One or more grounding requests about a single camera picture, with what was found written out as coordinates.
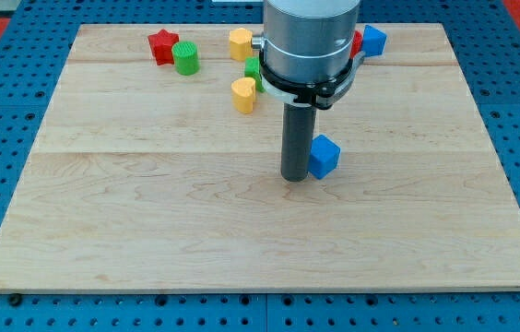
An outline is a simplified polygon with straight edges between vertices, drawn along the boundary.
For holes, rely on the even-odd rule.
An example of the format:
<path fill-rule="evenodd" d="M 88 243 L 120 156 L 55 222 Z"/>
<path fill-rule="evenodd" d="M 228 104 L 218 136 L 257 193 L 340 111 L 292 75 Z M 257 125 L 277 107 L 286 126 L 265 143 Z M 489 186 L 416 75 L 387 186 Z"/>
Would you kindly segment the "green block behind arm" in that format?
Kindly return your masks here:
<path fill-rule="evenodd" d="M 247 57 L 244 60 L 244 76 L 253 78 L 255 88 L 259 92 L 264 92 L 263 79 L 260 73 L 260 61 L 256 56 Z"/>

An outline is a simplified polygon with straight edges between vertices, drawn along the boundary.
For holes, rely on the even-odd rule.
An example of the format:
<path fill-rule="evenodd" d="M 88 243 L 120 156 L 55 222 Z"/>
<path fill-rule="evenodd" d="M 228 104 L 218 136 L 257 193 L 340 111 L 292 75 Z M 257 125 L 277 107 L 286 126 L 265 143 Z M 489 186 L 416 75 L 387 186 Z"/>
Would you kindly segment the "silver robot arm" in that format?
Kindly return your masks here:
<path fill-rule="evenodd" d="M 365 53 L 352 55 L 360 0 L 265 0 L 252 38 L 266 92 L 283 102 L 281 176 L 308 174 L 316 113 L 351 88 Z"/>

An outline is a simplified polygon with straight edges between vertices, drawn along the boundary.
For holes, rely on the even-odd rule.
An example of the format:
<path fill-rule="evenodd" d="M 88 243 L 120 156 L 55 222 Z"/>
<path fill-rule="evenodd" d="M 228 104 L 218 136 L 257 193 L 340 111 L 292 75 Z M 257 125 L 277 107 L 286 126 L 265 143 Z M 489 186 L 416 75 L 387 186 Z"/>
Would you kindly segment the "black clamp ring mount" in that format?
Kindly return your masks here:
<path fill-rule="evenodd" d="M 358 68 L 365 60 L 365 52 L 360 51 L 350 57 L 339 74 L 325 82 L 292 82 L 278 77 L 264 62 L 264 49 L 268 39 L 253 36 L 251 46 L 259 51 L 260 76 L 266 92 L 285 104 L 294 107 L 314 107 L 328 110 L 338 102 L 351 88 Z"/>

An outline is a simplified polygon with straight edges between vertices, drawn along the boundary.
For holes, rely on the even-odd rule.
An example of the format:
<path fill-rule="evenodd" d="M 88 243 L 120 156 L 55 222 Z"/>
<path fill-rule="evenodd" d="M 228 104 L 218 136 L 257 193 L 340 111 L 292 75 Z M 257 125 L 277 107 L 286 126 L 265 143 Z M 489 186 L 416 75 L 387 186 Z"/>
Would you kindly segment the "red block behind arm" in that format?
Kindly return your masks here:
<path fill-rule="evenodd" d="M 363 41 L 362 33 L 358 30 L 354 31 L 353 41 L 351 46 L 350 58 L 354 58 L 361 50 Z"/>

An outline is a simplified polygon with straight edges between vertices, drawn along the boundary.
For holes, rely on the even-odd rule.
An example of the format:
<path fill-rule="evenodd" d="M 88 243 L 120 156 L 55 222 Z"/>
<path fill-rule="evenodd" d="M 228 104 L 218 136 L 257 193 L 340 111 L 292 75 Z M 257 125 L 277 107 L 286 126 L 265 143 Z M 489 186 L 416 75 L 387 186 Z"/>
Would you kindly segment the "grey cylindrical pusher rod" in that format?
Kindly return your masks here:
<path fill-rule="evenodd" d="M 280 172 L 289 182 L 307 177 L 315 118 L 312 106 L 284 105 Z"/>

